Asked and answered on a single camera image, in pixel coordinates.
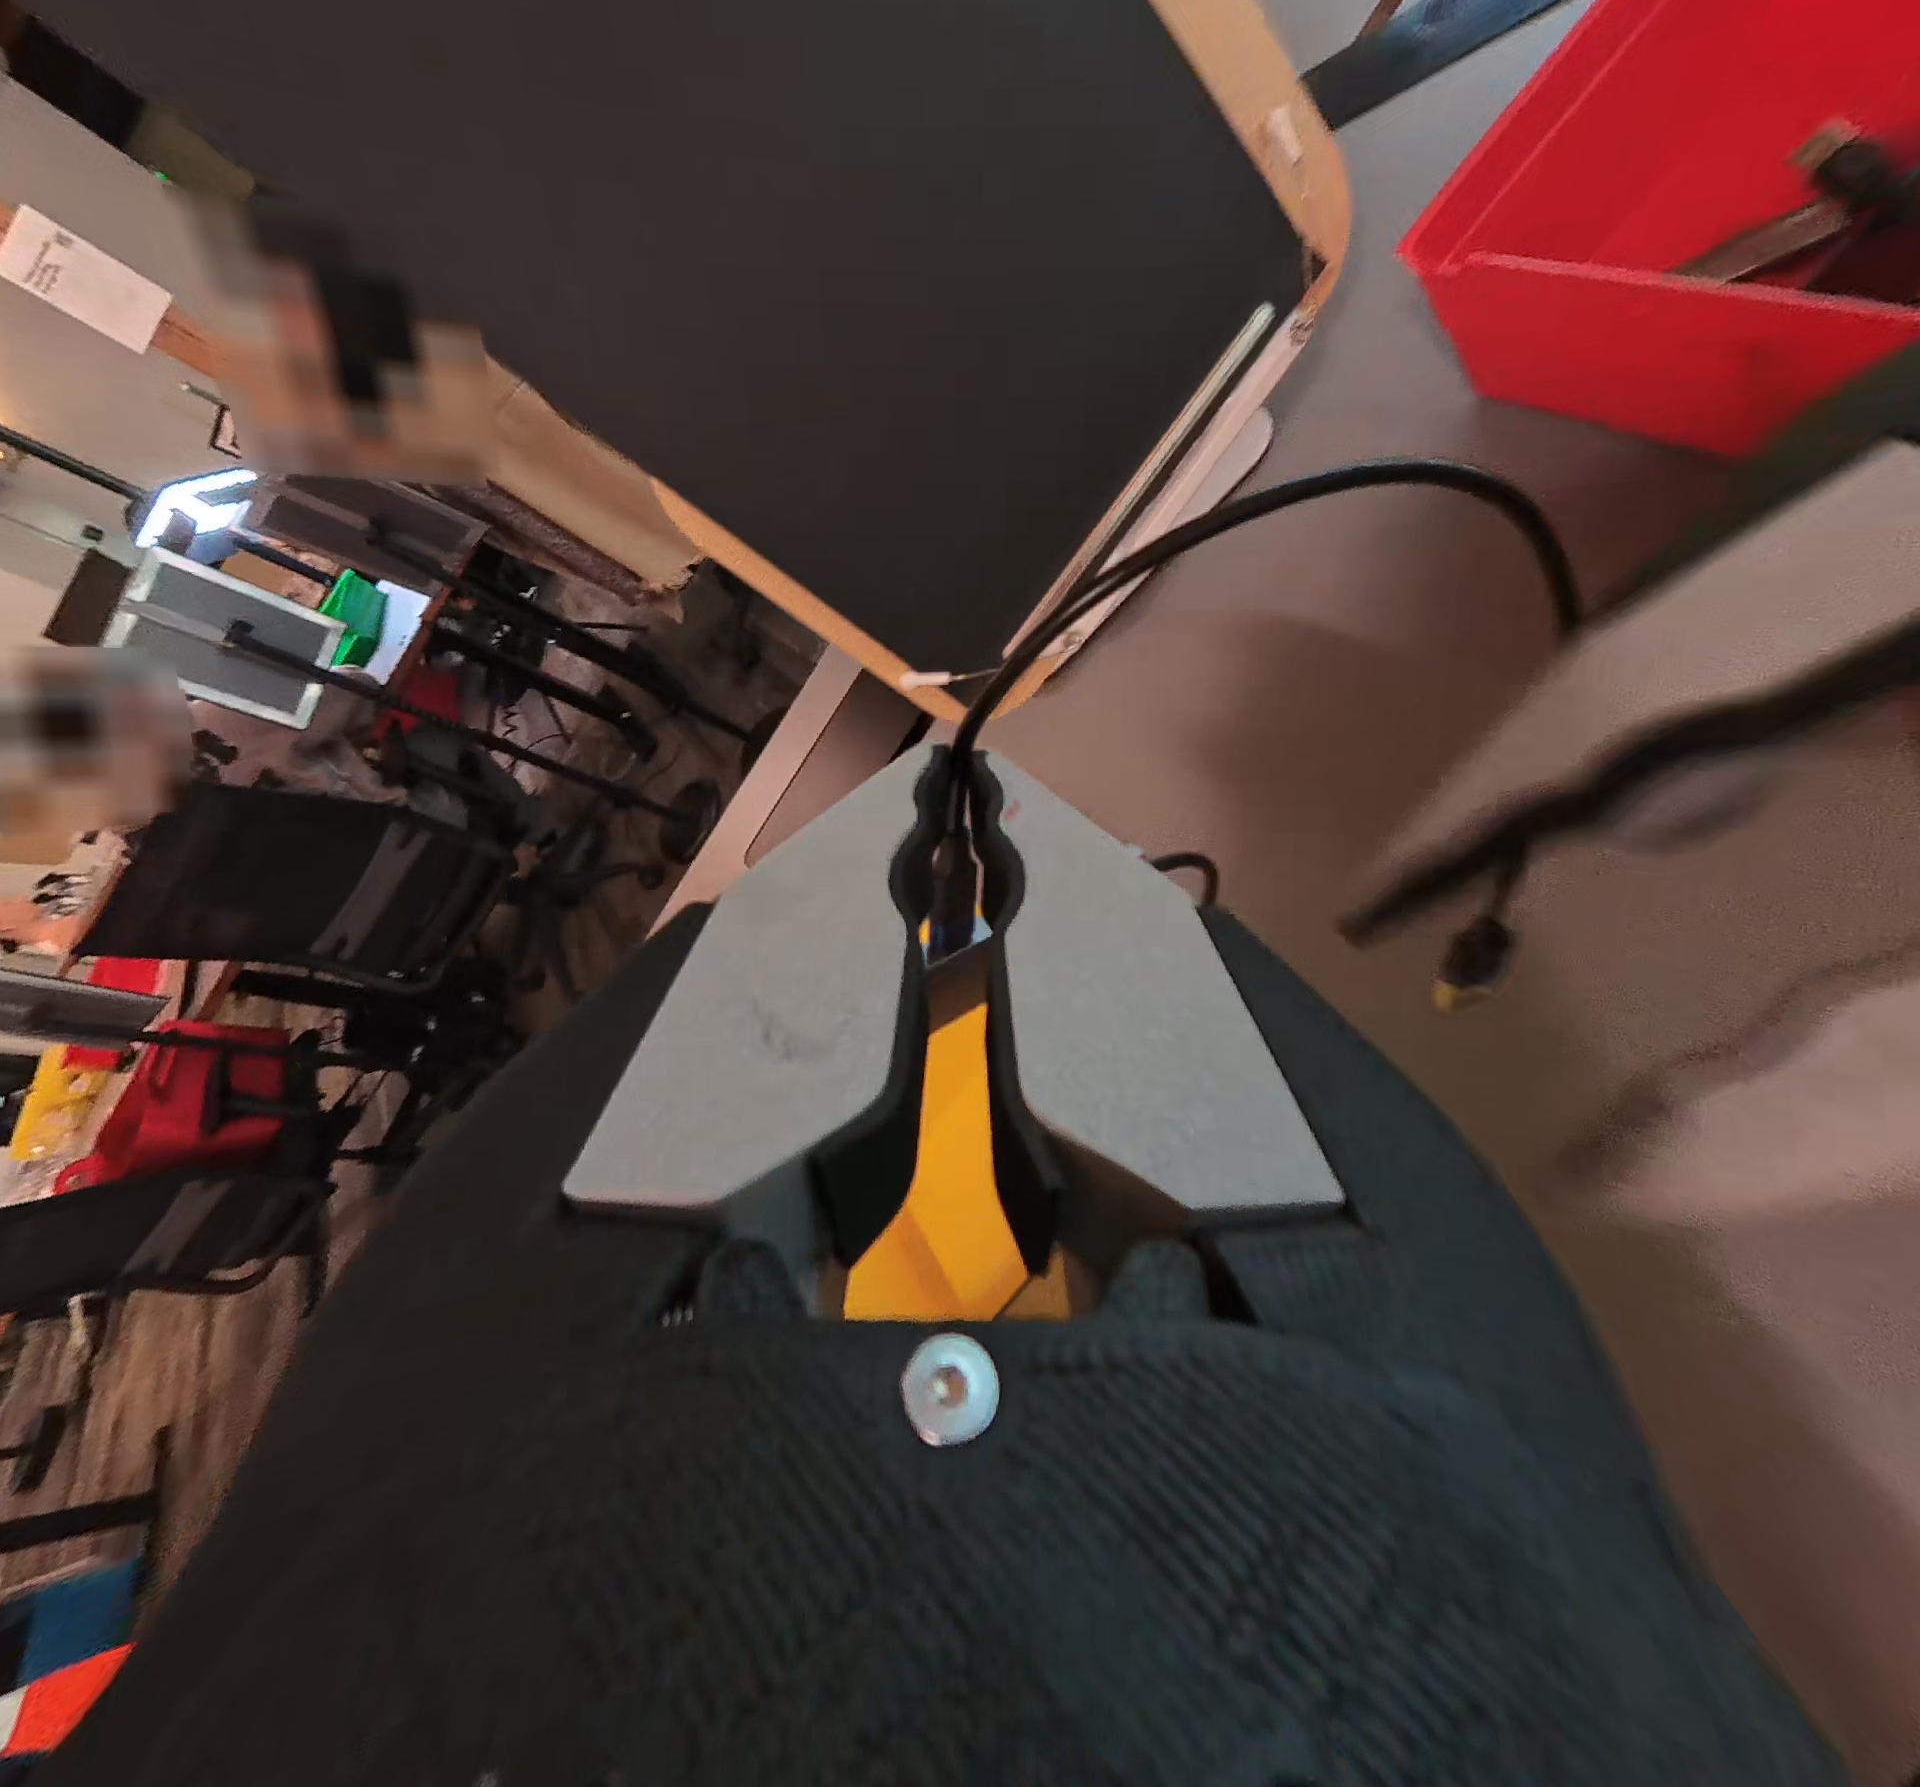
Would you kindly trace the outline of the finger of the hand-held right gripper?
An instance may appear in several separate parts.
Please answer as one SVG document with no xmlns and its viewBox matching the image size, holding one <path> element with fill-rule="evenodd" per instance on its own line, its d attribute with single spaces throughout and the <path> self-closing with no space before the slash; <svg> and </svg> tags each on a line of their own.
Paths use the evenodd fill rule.
<svg viewBox="0 0 1920 1787">
<path fill-rule="evenodd" d="M 1382 937 L 1916 687 L 1916 445 L 1885 441 L 1582 630 L 1342 918 Z"/>
<path fill-rule="evenodd" d="M 1357 1028 L 1409 1072 L 1643 1072 L 1916 935 L 1916 674 L 1561 666 L 1357 880 Z"/>
</svg>

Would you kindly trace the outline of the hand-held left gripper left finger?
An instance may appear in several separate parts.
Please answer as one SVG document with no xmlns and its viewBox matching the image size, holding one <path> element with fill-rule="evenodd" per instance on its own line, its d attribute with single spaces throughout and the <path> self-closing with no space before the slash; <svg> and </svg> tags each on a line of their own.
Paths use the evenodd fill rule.
<svg viewBox="0 0 1920 1787">
<path fill-rule="evenodd" d="M 900 1215 L 928 1034 L 923 790 L 900 756 L 696 916 L 566 1204 L 850 1272 Z"/>
</svg>

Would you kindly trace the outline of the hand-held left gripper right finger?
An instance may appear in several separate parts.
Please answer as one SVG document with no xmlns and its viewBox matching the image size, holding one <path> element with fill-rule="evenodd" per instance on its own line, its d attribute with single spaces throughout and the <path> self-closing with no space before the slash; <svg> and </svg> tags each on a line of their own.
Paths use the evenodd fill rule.
<svg viewBox="0 0 1920 1787">
<path fill-rule="evenodd" d="M 991 1059 L 1052 1242 L 1113 1278 L 1146 1244 L 1338 1219 L 1199 906 L 1001 756 L 972 798 Z"/>
</svg>

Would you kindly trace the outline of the yellow plastic bin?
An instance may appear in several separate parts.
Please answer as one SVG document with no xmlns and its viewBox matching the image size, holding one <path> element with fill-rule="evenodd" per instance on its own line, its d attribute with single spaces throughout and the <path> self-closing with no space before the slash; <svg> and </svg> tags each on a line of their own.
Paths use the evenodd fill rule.
<svg viewBox="0 0 1920 1787">
<path fill-rule="evenodd" d="M 930 969 L 917 1160 L 892 1223 L 846 1278 L 846 1320 L 1067 1320 L 1066 1259 L 1027 1272 L 995 1189 L 987 962 Z"/>
</svg>

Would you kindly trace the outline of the red plastic bin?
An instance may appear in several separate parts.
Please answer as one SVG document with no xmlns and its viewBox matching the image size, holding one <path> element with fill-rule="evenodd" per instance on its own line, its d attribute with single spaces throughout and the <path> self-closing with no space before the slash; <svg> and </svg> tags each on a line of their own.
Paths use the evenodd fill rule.
<svg viewBox="0 0 1920 1787">
<path fill-rule="evenodd" d="M 1744 456 L 1916 309 L 1678 269 L 1807 201 L 1836 122 L 1916 161 L 1918 0 L 1596 0 L 1401 243 L 1491 401 Z"/>
</svg>

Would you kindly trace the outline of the black office chair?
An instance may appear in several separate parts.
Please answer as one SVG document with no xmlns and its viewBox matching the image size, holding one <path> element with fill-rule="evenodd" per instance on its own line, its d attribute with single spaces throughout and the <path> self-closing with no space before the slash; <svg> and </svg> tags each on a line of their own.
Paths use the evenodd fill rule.
<svg viewBox="0 0 1920 1787">
<path fill-rule="evenodd" d="M 135 832 L 70 954 L 423 992 L 516 868 L 513 849 L 404 807 L 194 784 Z"/>
</svg>

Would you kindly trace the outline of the red storage crate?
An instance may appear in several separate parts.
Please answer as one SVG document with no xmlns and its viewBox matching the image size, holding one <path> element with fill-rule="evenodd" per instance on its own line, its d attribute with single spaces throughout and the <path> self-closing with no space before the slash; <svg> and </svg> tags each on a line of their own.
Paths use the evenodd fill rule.
<svg viewBox="0 0 1920 1787">
<path fill-rule="evenodd" d="M 265 1168 L 301 1114 L 291 1057 L 293 1038 L 282 1030 L 164 1025 L 139 1051 L 91 1150 L 57 1175 L 53 1196 L 202 1168 Z"/>
</svg>

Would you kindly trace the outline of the green plastic bin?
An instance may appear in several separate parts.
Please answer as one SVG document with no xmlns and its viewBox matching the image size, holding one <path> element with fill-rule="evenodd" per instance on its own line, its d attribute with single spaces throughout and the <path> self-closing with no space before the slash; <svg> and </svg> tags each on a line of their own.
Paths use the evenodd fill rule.
<svg viewBox="0 0 1920 1787">
<path fill-rule="evenodd" d="M 339 628 L 330 666 L 333 670 L 366 670 L 372 666 L 383 637 L 391 597 L 381 582 L 345 569 L 331 582 L 318 613 Z"/>
</svg>

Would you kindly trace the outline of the glass panel on stand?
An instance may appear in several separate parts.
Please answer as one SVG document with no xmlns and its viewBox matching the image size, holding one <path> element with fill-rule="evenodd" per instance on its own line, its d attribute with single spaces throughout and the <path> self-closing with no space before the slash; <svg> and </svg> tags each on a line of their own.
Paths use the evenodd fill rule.
<svg viewBox="0 0 1920 1787">
<path fill-rule="evenodd" d="M 486 527 L 396 481 L 257 479 L 238 527 L 413 592 L 461 574 Z"/>
<path fill-rule="evenodd" d="M 171 670 L 190 700 L 305 731 L 345 634 L 331 620 L 164 550 L 145 552 L 101 647 Z"/>
</svg>

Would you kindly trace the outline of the wooden backing board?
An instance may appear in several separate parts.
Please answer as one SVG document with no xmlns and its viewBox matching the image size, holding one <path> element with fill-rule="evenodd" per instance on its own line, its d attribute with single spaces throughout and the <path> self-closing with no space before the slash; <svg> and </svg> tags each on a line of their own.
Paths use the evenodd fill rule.
<svg viewBox="0 0 1920 1787">
<path fill-rule="evenodd" d="M 1155 443 L 1104 521 L 1087 536 L 1064 582 L 1075 584 L 1115 536 L 1128 559 L 1148 538 L 1222 504 L 1270 447 L 1268 401 L 1321 321 L 1353 231 L 1346 161 L 1260 0 L 1144 0 L 1226 121 L 1260 182 L 1302 241 L 1306 287 L 1281 321 L 1243 351 L 1226 378 L 1195 401 Z M 915 674 L 816 594 L 781 573 L 671 487 L 568 422 L 528 382 L 492 365 L 495 416 L 492 483 L 524 504 L 534 542 L 587 574 L 585 552 L 637 576 L 637 595 L 679 590 L 696 559 L 724 567 L 766 601 L 886 681 L 936 721 L 957 723 L 982 677 L 932 681 Z"/>
</svg>

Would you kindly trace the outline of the black display panel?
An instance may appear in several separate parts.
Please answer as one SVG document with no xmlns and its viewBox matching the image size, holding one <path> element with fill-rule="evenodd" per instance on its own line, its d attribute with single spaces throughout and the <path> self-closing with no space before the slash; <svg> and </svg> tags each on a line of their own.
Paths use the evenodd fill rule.
<svg viewBox="0 0 1920 1787">
<path fill-rule="evenodd" d="M 15 0 L 871 653 L 997 664 L 1300 306 L 1149 0 Z"/>
</svg>

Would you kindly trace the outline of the white paper notice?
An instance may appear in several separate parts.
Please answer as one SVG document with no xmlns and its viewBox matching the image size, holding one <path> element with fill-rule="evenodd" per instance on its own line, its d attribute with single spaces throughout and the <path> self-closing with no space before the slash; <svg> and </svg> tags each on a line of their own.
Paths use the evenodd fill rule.
<svg viewBox="0 0 1920 1787">
<path fill-rule="evenodd" d="M 2 283 L 131 355 L 154 346 L 173 304 L 164 287 L 28 204 L 5 220 Z"/>
</svg>

